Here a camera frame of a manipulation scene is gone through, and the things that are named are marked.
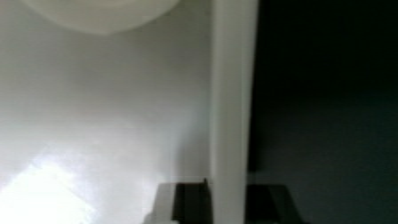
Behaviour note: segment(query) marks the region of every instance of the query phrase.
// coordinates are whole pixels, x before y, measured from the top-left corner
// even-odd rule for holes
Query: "white wall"
[[[140,224],[158,183],[208,176],[208,95],[208,0],[108,37],[0,1],[0,203],[34,169],[85,201],[94,223]]]

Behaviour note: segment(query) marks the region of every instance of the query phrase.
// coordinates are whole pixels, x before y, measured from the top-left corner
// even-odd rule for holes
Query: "light fixture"
[[[21,0],[60,26],[91,34],[112,34],[142,26],[180,0]]]

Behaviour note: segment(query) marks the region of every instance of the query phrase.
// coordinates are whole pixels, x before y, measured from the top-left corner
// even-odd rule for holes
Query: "white door frame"
[[[213,0],[212,178],[215,224],[244,224],[258,0]]]

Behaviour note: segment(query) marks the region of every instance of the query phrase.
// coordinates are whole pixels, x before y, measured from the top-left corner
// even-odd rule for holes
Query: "dark background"
[[[313,224],[398,223],[398,1],[259,2],[251,183]]]

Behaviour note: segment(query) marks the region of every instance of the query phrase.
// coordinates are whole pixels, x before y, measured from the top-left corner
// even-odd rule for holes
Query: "black object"
[[[247,186],[247,224],[306,224],[284,185]]]
[[[176,185],[172,220],[180,224],[213,224],[208,183]]]

